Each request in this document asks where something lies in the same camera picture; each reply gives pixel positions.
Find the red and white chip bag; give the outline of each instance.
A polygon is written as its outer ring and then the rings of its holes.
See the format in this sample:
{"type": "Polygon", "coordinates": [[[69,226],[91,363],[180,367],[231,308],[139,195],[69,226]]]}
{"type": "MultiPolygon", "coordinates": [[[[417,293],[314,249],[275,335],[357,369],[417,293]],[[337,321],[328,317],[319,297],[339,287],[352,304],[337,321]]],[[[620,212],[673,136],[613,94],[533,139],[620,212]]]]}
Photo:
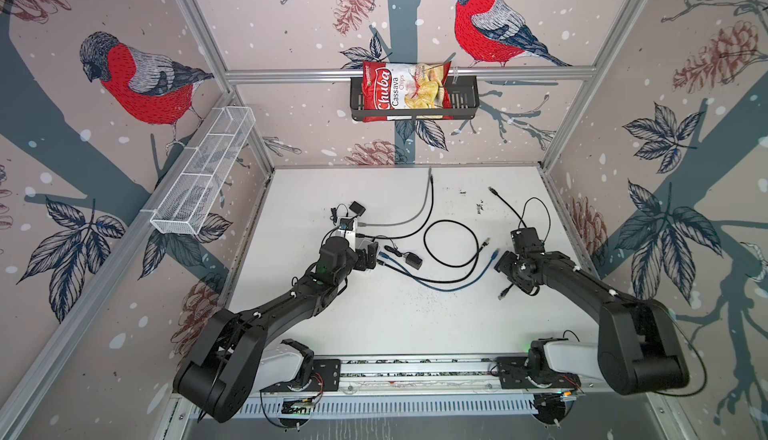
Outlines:
{"type": "MultiPolygon", "coordinates": [[[[362,64],[362,97],[364,109],[450,108],[446,95],[446,78],[451,63],[428,65],[418,63],[364,62],[362,64]]],[[[366,117],[364,122],[411,117],[366,117]]],[[[424,116],[421,119],[452,119],[424,116]]]]}

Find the blue cable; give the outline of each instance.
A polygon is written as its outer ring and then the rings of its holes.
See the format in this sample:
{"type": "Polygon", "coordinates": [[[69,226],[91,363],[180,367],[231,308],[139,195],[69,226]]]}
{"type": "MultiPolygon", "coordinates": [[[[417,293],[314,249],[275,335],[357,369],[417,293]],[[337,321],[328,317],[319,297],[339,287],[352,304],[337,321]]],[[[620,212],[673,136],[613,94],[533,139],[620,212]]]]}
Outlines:
{"type": "Polygon", "coordinates": [[[475,283],[476,281],[480,280],[482,278],[482,276],[485,274],[485,271],[488,270],[488,267],[491,266],[491,263],[493,263],[493,261],[498,256],[498,248],[494,251],[493,255],[491,255],[491,260],[488,262],[488,264],[485,266],[485,268],[482,270],[482,272],[480,272],[480,275],[478,275],[478,277],[476,279],[474,279],[473,281],[470,281],[466,285],[462,285],[462,286],[456,287],[455,289],[448,289],[448,290],[439,289],[439,288],[437,288],[435,286],[429,285],[428,283],[425,283],[424,281],[421,281],[421,280],[417,279],[416,277],[414,277],[411,274],[411,272],[408,272],[408,270],[406,270],[406,267],[404,267],[403,265],[400,265],[397,262],[397,260],[393,259],[391,256],[387,255],[384,252],[379,252],[379,256],[381,256],[383,259],[387,259],[387,260],[391,261],[392,263],[394,263],[395,265],[397,265],[398,268],[403,272],[403,274],[408,275],[409,277],[411,277],[415,281],[418,281],[419,283],[421,283],[422,285],[424,285],[428,289],[433,289],[435,291],[444,291],[445,293],[450,293],[451,291],[459,291],[461,289],[465,289],[468,286],[470,286],[473,283],[475,283]]]}

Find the white mesh basket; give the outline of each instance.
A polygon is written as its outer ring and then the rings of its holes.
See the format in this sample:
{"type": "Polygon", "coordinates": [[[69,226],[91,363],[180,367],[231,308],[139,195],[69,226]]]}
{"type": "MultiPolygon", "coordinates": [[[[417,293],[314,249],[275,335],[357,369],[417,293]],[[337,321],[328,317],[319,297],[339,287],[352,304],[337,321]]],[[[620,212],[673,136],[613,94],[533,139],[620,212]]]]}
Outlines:
{"type": "Polygon", "coordinates": [[[250,108],[226,106],[221,109],[214,125],[152,215],[150,221],[160,233],[196,235],[200,232],[254,123],[254,112],[250,108]]]}

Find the black basket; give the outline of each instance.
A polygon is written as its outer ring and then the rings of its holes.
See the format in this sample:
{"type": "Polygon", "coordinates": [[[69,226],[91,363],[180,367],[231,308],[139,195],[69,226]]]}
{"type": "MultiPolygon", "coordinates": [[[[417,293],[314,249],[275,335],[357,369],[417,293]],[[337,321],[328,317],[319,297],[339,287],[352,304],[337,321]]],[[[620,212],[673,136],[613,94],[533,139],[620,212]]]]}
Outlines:
{"type": "Polygon", "coordinates": [[[420,108],[420,109],[363,109],[362,78],[351,78],[350,108],[352,119],[363,121],[366,117],[453,117],[453,119],[473,119],[480,106],[478,95],[478,79],[476,76],[453,76],[446,78],[446,91],[451,99],[452,108],[420,108]]]}

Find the red bird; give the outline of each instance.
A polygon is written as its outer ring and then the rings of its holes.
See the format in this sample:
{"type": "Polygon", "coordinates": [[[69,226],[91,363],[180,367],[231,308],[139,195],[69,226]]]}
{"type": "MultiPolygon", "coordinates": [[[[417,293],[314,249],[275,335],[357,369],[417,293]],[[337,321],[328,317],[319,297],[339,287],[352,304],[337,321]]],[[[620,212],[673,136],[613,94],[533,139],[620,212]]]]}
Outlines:
{"type": "Polygon", "coordinates": [[[549,54],[525,25],[522,15],[504,0],[456,0],[456,41],[475,59],[500,62],[511,58],[538,56],[558,66],[570,66],[549,54]]]}
{"type": "Polygon", "coordinates": [[[192,108],[195,89],[214,77],[165,55],[136,50],[101,31],[83,41],[80,61],[88,81],[101,80],[134,118],[151,125],[173,125],[174,139],[166,145],[166,153],[173,145],[184,145],[176,139],[176,122],[187,109],[197,115],[192,108]]]}

